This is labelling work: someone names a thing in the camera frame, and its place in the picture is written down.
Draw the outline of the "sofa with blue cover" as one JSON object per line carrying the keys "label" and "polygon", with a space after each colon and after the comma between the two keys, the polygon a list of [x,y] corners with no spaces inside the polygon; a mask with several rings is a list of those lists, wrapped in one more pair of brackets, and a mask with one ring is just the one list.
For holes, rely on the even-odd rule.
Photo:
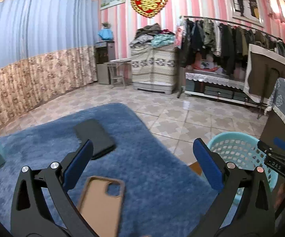
{"label": "sofa with blue cover", "polygon": [[265,110],[268,115],[260,140],[269,146],[278,137],[285,141],[285,79],[278,78]]}

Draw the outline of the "light blue plastic basket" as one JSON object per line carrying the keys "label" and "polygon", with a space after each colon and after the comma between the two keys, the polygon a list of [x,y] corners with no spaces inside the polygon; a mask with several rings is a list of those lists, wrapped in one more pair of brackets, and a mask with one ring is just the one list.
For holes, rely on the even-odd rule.
{"label": "light blue plastic basket", "polygon": [[193,153],[202,169],[201,177],[215,190],[221,190],[221,175],[215,166],[207,165],[204,152],[208,148],[218,154],[225,163],[234,163],[238,168],[254,170],[260,166],[265,170],[270,190],[276,186],[278,174],[264,164],[265,153],[257,148],[259,140],[251,135],[240,132],[225,132],[213,137],[208,144],[198,138],[193,142]]}

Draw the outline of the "brown phone case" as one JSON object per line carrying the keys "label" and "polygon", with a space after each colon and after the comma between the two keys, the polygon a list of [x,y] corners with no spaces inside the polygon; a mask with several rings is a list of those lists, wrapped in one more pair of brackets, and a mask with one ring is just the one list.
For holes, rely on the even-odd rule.
{"label": "brown phone case", "polygon": [[125,183],[106,177],[89,177],[77,206],[98,236],[118,235]]}

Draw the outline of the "blue fluffy rug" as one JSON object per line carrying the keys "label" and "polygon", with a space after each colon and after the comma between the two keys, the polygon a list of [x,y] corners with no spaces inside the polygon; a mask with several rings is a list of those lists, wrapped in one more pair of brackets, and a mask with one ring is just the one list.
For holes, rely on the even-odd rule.
{"label": "blue fluffy rug", "polygon": [[112,103],[0,137],[6,163],[0,169],[0,221],[10,227],[15,185],[23,166],[33,170],[62,161],[80,140],[75,125],[95,119],[112,137],[114,151],[90,161],[69,197],[77,203],[87,179],[122,180],[125,195],[119,236],[187,236],[207,212],[217,191],[151,134],[127,106]]}

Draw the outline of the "low tv bench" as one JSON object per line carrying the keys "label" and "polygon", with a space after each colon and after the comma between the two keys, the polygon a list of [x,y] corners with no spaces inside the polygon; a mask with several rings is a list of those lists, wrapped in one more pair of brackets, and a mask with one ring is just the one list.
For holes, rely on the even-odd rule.
{"label": "low tv bench", "polygon": [[257,107],[246,93],[244,81],[204,71],[185,72],[185,94],[243,106]]}

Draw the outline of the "black notebook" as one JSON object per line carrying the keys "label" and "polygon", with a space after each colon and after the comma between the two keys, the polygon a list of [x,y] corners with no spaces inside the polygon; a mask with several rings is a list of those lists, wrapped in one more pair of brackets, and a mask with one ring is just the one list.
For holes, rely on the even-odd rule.
{"label": "black notebook", "polygon": [[91,140],[94,148],[91,160],[99,159],[116,148],[114,139],[95,119],[89,119],[75,125],[74,130],[82,142]]}

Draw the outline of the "clothes rack with garments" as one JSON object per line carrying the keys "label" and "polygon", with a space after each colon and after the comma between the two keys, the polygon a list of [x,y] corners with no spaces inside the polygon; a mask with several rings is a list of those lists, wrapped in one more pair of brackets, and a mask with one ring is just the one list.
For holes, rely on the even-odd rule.
{"label": "clothes rack with garments", "polygon": [[180,16],[177,27],[182,37],[176,38],[178,61],[182,68],[195,62],[195,55],[211,53],[227,76],[235,64],[248,61],[248,47],[255,44],[285,57],[283,39],[248,25],[200,16]]}

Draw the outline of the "cloth covered cabinet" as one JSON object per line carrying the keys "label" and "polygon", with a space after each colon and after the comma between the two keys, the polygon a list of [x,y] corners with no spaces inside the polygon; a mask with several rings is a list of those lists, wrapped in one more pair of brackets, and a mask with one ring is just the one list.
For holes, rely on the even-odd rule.
{"label": "cloth covered cabinet", "polygon": [[173,44],[154,48],[131,48],[132,83],[135,90],[172,94],[177,85],[178,66]]}

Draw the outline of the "small metal table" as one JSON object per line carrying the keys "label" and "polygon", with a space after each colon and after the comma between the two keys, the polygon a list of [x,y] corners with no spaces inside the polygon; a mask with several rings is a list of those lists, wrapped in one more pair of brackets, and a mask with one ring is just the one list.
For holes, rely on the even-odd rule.
{"label": "small metal table", "polygon": [[122,84],[126,88],[125,69],[130,66],[131,59],[114,59],[106,63],[110,74],[110,88],[114,88],[115,84]]}

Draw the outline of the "framed wedding photo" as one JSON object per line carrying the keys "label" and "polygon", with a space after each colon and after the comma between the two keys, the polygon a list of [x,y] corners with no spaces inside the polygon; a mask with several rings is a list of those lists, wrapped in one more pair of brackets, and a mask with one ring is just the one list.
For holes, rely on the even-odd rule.
{"label": "framed wedding photo", "polygon": [[259,0],[230,0],[233,18],[264,27]]}

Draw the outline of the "blue floral curtain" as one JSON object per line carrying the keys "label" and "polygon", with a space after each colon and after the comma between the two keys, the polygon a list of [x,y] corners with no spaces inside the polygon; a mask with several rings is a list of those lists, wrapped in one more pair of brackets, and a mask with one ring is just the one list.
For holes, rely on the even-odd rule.
{"label": "blue floral curtain", "polygon": [[97,81],[98,0],[0,0],[0,131]]}

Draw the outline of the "water dispenser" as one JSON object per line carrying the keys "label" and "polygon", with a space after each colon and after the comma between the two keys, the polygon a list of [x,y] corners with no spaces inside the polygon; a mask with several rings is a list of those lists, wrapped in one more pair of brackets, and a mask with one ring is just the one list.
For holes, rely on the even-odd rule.
{"label": "water dispenser", "polygon": [[110,73],[107,62],[114,60],[115,58],[116,55],[114,41],[101,41],[95,44],[95,61],[97,81],[99,84],[110,84]]}

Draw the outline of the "pile of clothes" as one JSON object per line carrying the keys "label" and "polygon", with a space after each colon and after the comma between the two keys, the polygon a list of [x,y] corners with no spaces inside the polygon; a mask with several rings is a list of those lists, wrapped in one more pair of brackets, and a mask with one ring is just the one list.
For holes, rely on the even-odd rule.
{"label": "pile of clothes", "polygon": [[160,48],[174,44],[174,42],[175,34],[168,29],[161,29],[160,25],[155,23],[138,29],[129,47],[136,48],[148,45],[154,48]]}

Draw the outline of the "blue cloth on dispenser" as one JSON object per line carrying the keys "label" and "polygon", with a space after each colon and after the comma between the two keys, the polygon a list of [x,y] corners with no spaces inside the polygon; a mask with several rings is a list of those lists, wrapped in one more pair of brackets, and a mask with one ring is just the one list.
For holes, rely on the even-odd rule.
{"label": "blue cloth on dispenser", "polygon": [[102,41],[113,41],[114,40],[114,34],[109,28],[101,29],[98,35]]}

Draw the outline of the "red gold heart decoration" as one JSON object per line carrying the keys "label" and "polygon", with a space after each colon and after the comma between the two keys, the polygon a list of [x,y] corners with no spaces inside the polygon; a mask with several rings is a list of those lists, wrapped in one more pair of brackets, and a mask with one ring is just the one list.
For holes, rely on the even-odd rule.
{"label": "red gold heart decoration", "polygon": [[168,0],[131,0],[131,6],[138,14],[153,18],[165,6]]}

